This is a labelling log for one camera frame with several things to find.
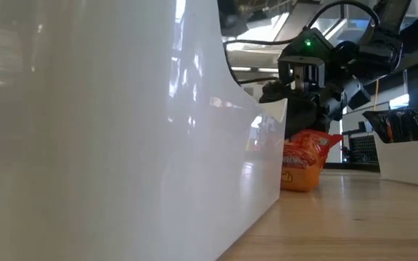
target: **wire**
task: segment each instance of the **wire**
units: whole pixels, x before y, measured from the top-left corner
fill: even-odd
[[[259,45],[276,46],[276,45],[290,44],[294,40],[295,40],[294,38],[284,40],[284,41],[258,41],[258,40],[237,39],[237,40],[230,40],[230,41],[224,42],[224,51],[225,51],[226,63],[229,66],[230,75],[233,77],[233,80],[235,80],[235,82],[238,83],[238,85],[246,84],[246,83],[257,83],[257,82],[266,81],[266,80],[278,80],[277,77],[254,78],[254,79],[251,79],[251,80],[238,80],[237,76],[235,75],[235,72],[231,68],[231,65],[230,65],[230,62],[229,62],[229,54],[228,54],[227,49],[226,49],[226,47],[229,44],[241,43],[241,44],[259,44]]]
[[[370,17],[374,20],[374,23],[376,26],[380,24],[380,18],[378,17],[378,14],[370,7],[368,7],[365,4],[359,3],[358,1],[352,1],[352,0],[342,0],[342,1],[336,1],[335,3],[331,3],[326,5],[325,7],[322,7],[319,12],[314,15],[312,20],[309,22],[309,24],[306,26],[307,29],[311,29],[314,26],[314,23],[318,20],[318,18],[325,13],[328,9],[332,7],[336,7],[339,5],[349,4],[355,7],[358,7],[362,9],[364,12],[370,15]]]
[[[247,40],[247,39],[237,39],[237,40],[230,40],[224,42],[224,46],[226,47],[229,44],[258,44],[258,45],[268,45],[268,46],[276,46],[276,45],[283,45],[283,44],[290,44],[293,42],[296,38],[288,39],[284,41],[259,41],[259,40]]]
[[[246,83],[257,83],[257,82],[261,82],[261,81],[267,81],[267,80],[278,80],[277,77],[264,77],[264,78],[256,78],[256,79],[251,79],[251,80],[238,80],[238,84],[246,84]]]

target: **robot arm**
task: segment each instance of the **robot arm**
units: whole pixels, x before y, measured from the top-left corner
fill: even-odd
[[[286,137],[302,129],[328,132],[342,111],[370,102],[364,86],[392,73],[401,61],[401,23],[411,0],[380,0],[374,7],[380,19],[369,24],[360,43],[345,41],[333,47],[315,28],[305,30],[278,59],[280,80],[264,88],[260,102],[276,99],[281,89],[289,99]]]

